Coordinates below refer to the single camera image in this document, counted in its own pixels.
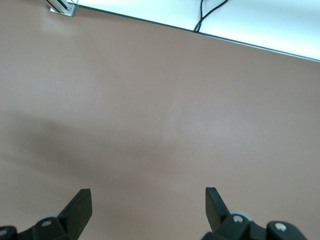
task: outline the wire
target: wire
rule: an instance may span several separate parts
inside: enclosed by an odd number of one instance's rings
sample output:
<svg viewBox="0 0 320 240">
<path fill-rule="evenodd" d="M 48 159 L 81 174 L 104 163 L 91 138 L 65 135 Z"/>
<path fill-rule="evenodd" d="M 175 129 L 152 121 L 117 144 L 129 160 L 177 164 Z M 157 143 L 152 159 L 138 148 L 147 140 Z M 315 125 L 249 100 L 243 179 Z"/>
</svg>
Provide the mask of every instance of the wire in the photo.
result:
<svg viewBox="0 0 320 240">
<path fill-rule="evenodd" d="M 217 10 L 218 8 L 222 7 L 223 5 L 225 5 L 229 0 L 224 0 L 222 3 L 220 3 L 218 6 L 214 7 L 213 9 L 211 9 L 206 15 L 203 16 L 203 2 L 204 0 L 201 0 L 201 4 L 200 4 L 200 20 L 198 21 L 198 23 L 195 25 L 194 27 L 194 32 L 198 33 L 200 31 L 201 28 L 201 24 L 203 22 L 203 20 L 205 20 L 210 14 L 212 14 L 213 11 Z"/>
</svg>

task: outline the brown surface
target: brown surface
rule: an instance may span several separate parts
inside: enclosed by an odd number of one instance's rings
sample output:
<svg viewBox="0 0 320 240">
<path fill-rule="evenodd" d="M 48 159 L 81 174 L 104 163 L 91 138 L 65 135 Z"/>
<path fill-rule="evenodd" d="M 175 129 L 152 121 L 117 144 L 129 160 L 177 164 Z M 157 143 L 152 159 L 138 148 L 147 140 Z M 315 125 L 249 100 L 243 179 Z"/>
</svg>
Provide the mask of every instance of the brown surface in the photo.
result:
<svg viewBox="0 0 320 240">
<path fill-rule="evenodd" d="M 199 240 L 217 187 L 319 238 L 318 62 L 40 0 L 0 22 L 0 226 L 90 187 L 82 240 Z"/>
</svg>

